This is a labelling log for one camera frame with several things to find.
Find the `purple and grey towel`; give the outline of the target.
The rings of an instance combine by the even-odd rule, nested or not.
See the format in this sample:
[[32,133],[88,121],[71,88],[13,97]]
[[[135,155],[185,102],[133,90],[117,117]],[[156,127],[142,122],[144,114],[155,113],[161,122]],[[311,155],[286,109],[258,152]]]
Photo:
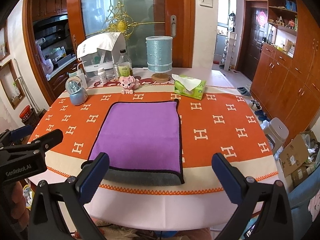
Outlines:
[[111,105],[88,157],[109,156],[105,179],[140,186],[184,184],[179,100]]

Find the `red bucket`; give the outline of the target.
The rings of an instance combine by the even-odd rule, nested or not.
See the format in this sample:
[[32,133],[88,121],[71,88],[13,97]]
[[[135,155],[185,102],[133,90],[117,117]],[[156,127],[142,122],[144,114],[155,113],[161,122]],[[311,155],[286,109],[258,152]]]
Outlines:
[[19,114],[19,117],[22,121],[28,119],[30,117],[30,115],[32,114],[32,108],[27,105]]

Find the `cardboard box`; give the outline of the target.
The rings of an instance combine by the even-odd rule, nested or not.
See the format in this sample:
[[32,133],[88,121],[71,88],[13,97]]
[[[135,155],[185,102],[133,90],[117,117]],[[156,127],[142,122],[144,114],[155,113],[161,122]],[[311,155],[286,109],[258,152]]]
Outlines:
[[290,177],[295,188],[317,168],[319,141],[313,131],[298,134],[279,155],[284,177]]

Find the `white pill bottle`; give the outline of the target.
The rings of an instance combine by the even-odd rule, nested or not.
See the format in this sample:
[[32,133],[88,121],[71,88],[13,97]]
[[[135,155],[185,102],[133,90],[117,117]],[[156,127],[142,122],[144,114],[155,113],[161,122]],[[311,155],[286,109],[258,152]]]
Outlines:
[[107,75],[103,67],[98,69],[98,76],[102,85],[107,83]]

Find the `grey plastic stool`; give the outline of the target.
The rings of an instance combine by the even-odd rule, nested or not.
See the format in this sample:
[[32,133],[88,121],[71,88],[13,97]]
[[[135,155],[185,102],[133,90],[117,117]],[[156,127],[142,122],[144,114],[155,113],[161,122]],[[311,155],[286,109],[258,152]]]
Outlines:
[[289,130],[285,124],[277,117],[269,122],[263,122],[263,132],[268,139],[273,155],[285,143],[289,136]]

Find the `pink brick pig figure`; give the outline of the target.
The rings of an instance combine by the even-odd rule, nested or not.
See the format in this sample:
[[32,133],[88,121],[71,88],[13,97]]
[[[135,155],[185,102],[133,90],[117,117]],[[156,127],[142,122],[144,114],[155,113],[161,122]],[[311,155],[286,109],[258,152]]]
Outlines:
[[139,80],[134,76],[121,76],[119,82],[122,94],[133,94],[134,90],[140,86]]

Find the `white appliance with paper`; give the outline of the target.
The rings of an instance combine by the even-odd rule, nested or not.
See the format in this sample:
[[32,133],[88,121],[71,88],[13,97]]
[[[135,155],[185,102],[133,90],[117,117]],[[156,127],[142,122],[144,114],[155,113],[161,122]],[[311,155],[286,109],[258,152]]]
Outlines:
[[84,64],[87,73],[99,68],[112,69],[120,58],[120,51],[126,49],[124,35],[120,32],[100,33],[91,36],[77,47],[76,56]]

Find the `clear bottle yellow label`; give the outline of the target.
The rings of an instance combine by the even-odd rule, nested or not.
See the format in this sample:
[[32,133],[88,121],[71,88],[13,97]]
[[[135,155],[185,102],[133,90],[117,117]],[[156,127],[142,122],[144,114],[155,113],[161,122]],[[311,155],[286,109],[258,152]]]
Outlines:
[[133,76],[132,61],[126,53],[125,49],[120,50],[120,58],[118,60],[119,76]]

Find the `orange H-pattern table runner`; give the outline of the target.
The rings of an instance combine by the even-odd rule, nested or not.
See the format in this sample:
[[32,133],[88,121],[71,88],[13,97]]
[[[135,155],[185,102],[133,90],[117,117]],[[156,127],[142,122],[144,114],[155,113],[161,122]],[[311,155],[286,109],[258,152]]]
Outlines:
[[90,88],[80,106],[62,93],[30,138],[55,129],[63,132],[63,141],[47,152],[46,164],[61,176],[77,175],[84,161],[105,152],[111,171],[170,177],[169,186],[101,182],[101,187],[119,192],[219,192],[222,186],[211,167],[217,152],[257,181],[275,179],[278,173],[259,122],[231,87],[208,86],[201,100],[176,94],[173,85],[147,85],[133,94],[122,94],[118,86]]

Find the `blue table lamp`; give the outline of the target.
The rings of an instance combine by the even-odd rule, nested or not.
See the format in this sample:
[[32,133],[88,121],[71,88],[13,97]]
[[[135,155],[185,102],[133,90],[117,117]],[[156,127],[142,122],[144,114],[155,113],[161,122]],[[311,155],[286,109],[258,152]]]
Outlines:
[[171,36],[149,36],[145,38],[147,67],[151,78],[157,83],[169,81],[168,72],[172,71]]

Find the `wooden sideboard cabinet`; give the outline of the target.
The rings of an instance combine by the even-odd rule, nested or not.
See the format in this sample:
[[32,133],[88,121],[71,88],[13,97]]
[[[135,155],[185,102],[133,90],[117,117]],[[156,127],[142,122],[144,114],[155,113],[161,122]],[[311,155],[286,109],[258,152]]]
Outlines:
[[281,49],[263,44],[251,92],[269,118],[289,130],[289,143],[319,117],[319,25],[302,0],[267,0],[267,21],[292,34]]

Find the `green tissue pack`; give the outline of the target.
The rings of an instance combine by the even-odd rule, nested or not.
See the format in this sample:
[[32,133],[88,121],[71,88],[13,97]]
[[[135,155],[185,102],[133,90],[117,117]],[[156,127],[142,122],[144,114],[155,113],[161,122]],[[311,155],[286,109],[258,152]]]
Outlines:
[[172,74],[174,92],[193,99],[201,100],[206,87],[206,80],[196,79],[185,75]]

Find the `glass sliding door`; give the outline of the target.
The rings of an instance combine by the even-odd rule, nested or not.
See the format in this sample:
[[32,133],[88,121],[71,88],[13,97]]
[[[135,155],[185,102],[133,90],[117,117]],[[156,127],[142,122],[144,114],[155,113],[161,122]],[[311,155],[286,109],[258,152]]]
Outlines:
[[73,48],[102,32],[121,32],[134,67],[147,65],[146,37],[172,37],[172,65],[192,66],[195,0],[66,0]]

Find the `dark wooden entrance door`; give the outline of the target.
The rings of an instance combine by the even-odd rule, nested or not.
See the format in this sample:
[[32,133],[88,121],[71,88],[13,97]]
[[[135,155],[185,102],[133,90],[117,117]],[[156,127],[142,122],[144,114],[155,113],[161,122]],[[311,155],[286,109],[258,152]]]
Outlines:
[[268,30],[267,0],[244,0],[244,18],[236,70],[253,80]]

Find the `wall switch panel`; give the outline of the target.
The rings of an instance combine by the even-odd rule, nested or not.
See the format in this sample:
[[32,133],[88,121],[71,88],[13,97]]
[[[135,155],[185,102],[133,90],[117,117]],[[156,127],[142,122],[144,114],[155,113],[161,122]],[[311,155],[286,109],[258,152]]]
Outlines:
[[200,6],[212,8],[214,5],[214,0],[200,0]]

